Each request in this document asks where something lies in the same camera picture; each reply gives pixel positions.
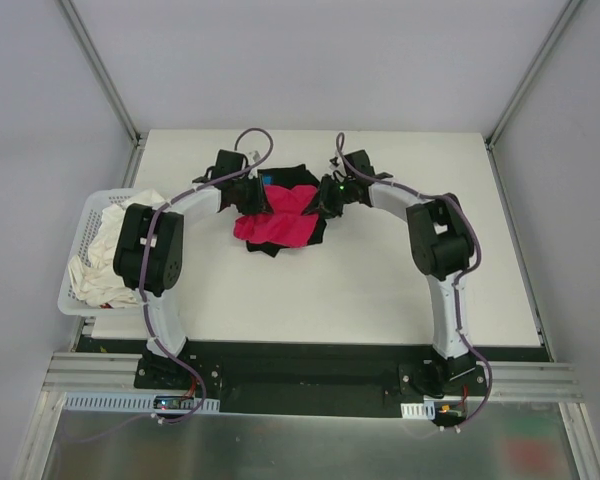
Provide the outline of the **black t shirt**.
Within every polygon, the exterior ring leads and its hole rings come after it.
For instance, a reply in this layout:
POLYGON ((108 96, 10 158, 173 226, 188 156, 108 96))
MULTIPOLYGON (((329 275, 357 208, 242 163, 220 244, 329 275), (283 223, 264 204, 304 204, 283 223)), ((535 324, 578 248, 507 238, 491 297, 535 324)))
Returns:
POLYGON ((320 182, 304 164, 262 169, 256 176, 243 175, 221 183, 221 207, 233 206, 239 217, 233 236, 251 253, 272 258, 283 249, 320 244, 326 220, 307 210, 320 182))

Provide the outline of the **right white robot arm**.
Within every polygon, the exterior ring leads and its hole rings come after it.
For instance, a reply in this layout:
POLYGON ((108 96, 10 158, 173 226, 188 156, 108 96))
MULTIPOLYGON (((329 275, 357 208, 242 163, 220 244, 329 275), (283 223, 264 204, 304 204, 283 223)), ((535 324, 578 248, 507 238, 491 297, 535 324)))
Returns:
POLYGON ((322 177, 306 211, 330 219, 360 203, 406 223, 410 252, 427 280, 434 333, 430 382, 441 394, 453 394, 475 368, 469 348, 466 277, 480 265, 481 250, 466 216, 451 194, 425 194, 387 173, 378 174, 366 151, 338 152, 332 172, 322 177))

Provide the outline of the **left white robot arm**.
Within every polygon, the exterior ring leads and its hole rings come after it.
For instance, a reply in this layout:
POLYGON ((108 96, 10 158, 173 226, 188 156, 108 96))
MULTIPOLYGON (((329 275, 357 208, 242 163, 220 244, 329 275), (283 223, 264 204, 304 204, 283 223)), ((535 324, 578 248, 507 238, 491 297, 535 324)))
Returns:
POLYGON ((181 358, 187 336, 171 290, 183 267, 184 227, 222 209, 223 194, 270 156, 250 162, 237 151, 221 150, 216 164, 189 189, 157 207, 130 204, 125 211, 113 259, 114 273, 130 289, 141 309, 149 358, 161 359, 156 375, 168 388, 179 389, 198 373, 181 358))

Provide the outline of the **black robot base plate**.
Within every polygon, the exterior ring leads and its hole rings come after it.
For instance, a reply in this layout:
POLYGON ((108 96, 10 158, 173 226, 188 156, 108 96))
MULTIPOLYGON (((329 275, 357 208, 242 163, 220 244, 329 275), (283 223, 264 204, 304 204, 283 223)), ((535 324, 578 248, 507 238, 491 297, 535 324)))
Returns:
POLYGON ((396 418, 427 397, 487 391, 473 354, 443 361, 432 347, 188 341, 179 360, 144 350, 138 389, 188 390, 223 413, 396 418))

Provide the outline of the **pink t shirt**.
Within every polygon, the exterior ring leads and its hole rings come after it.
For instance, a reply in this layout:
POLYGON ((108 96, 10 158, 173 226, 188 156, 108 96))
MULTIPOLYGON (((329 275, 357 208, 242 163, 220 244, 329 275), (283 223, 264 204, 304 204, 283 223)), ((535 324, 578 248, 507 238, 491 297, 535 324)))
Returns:
POLYGON ((265 185, 270 212, 239 217, 234 223, 234 237, 251 246, 271 244, 285 248, 321 242, 325 222, 318 214, 303 213, 317 190, 313 185, 265 185))

